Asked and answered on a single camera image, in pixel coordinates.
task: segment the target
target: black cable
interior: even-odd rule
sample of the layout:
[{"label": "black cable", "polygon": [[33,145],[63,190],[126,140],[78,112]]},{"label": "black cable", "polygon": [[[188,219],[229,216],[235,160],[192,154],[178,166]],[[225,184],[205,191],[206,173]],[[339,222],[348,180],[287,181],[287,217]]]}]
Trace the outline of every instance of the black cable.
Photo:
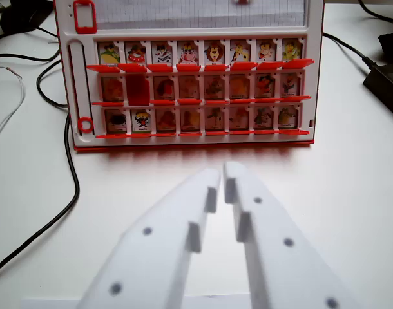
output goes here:
[{"label": "black cable", "polygon": [[370,10],[365,6],[363,0],[358,0],[358,3],[359,3],[359,5],[361,5],[362,9],[363,9],[364,11],[366,11],[368,14],[370,14],[370,15],[372,15],[372,16],[374,16],[374,17],[377,17],[378,19],[382,19],[382,20],[384,20],[384,21],[390,21],[390,22],[393,23],[393,18],[387,17],[387,16],[382,16],[382,15],[379,15],[379,14],[373,12],[373,11],[370,11]]},{"label": "black cable", "polygon": [[54,100],[48,98],[48,97],[43,93],[43,91],[42,91],[42,89],[41,89],[41,81],[42,81],[42,78],[44,77],[44,75],[45,75],[46,73],[48,73],[54,66],[58,65],[59,63],[61,63],[60,60],[55,61],[54,63],[52,63],[49,67],[47,67],[47,68],[37,77],[37,79],[36,79],[36,88],[37,88],[37,91],[39,92],[39,94],[41,95],[41,97],[42,97],[45,101],[47,101],[47,103],[49,103],[49,104],[55,106],[56,108],[67,108],[67,107],[68,107],[67,104],[60,104],[60,103],[57,103],[57,102],[55,102]]}]

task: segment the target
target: red clip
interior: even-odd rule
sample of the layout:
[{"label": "red clip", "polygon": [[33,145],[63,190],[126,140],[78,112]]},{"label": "red clip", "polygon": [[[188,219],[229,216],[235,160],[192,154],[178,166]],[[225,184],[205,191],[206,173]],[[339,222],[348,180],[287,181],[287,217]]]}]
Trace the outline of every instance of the red clip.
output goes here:
[{"label": "red clip", "polygon": [[282,66],[283,69],[302,69],[310,64],[313,64],[315,61],[312,59],[293,59],[288,62],[285,62]]},{"label": "red clip", "polygon": [[284,61],[265,61],[257,65],[258,70],[276,70],[284,64]]},{"label": "red clip", "polygon": [[118,68],[124,70],[125,72],[132,73],[146,73],[146,67],[141,66],[137,63],[120,63]]},{"label": "red clip", "polygon": [[[92,27],[80,27],[76,7],[78,5],[90,5],[92,7]],[[75,29],[78,34],[95,34],[97,32],[95,3],[92,0],[75,0],[73,2],[73,15],[75,16]]]},{"label": "red clip", "polygon": [[86,66],[87,69],[96,71],[99,73],[119,73],[120,69],[116,66],[106,66],[104,64],[94,64],[91,66]]},{"label": "red clip", "polygon": [[173,72],[173,67],[168,66],[167,64],[148,64],[147,65],[148,69],[150,69],[152,72]]},{"label": "red clip", "polygon": [[255,68],[258,64],[253,61],[237,61],[231,66],[231,71],[247,71]]},{"label": "red clip", "polygon": [[201,66],[197,64],[180,63],[177,64],[177,70],[178,72],[199,72],[199,70],[201,70]]}]

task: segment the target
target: screw hole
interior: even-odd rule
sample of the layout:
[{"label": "screw hole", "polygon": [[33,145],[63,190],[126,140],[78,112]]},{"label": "screw hole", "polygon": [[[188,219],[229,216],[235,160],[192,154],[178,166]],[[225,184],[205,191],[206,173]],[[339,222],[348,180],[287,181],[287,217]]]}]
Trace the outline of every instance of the screw hole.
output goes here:
[{"label": "screw hole", "polygon": [[114,284],[111,285],[109,293],[115,296],[118,295],[121,290],[122,290],[122,285],[119,282],[115,282]]},{"label": "screw hole", "polygon": [[286,245],[287,247],[292,247],[294,245],[294,241],[291,238],[285,238],[284,245]]},{"label": "screw hole", "polygon": [[327,299],[327,306],[328,308],[338,308],[338,303],[334,298]]},{"label": "screw hole", "polygon": [[148,235],[150,235],[152,233],[152,229],[150,228],[150,227],[146,227],[145,229],[144,229],[144,235],[145,236],[148,236]]}]

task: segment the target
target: black cord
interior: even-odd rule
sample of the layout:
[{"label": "black cord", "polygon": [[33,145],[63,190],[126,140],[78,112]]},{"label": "black cord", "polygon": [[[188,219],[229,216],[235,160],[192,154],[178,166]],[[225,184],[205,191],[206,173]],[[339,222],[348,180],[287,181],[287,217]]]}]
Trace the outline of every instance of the black cord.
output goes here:
[{"label": "black cord", "polygon": [[374,16],[374,17],[377,17],[378,19],[382,19],[382,20],[384,20],[384,21],[390,21],[390,22],[393,23],[393,18],[387,17],[387,16],[382,16],[382,15],[379,15],[379,14],[373,12],[373,11],[370,11],[370,10],[365,6],[363,0],[358,0],[358,3],[359,3],[359,5],[361,5],[362,9],[363,9],[364,11],[366,11],[368,14],[370,14],[370,15],[372,15],[372,16]]}]

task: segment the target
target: red plastic ring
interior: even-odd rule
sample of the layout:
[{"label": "red plastic ring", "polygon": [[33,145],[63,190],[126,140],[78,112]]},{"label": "red plastic ring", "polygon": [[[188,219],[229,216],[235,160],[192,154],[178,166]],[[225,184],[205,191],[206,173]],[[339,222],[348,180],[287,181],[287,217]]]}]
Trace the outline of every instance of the red plastic ring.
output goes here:
[{"label": "red plastic ring", "polygon": [[[89,122],[89,128],[88,129],[84,129],[83,128],[83,122],[87,121]],[[93,121],[91,118],[89,117],[82,117],[78,120],[78,129],[83,132],[83,133],[91,133],[93,131]]]}]

